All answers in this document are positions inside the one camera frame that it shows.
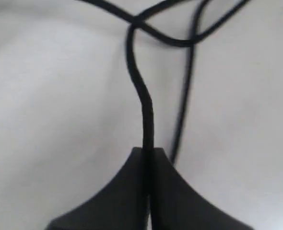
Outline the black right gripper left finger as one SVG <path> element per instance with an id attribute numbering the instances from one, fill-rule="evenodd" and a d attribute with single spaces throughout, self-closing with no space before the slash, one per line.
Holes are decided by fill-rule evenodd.
<path id="1" fill-rule="evenodd" d="M 53 219 L 48 230 L 145 230 L 148 183 L 146 157 L 134 147 L 115 177 L 96 195 L 75 209 Z"/>

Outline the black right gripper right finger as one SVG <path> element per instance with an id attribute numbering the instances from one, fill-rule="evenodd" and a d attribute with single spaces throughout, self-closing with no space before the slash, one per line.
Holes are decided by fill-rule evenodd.
<path id="1" fill-rule="evenodd" d="M 162 148 L 150 155 L 150 207 L 154 230 L 249 230 L 200 196 L 181 177 Z"/>

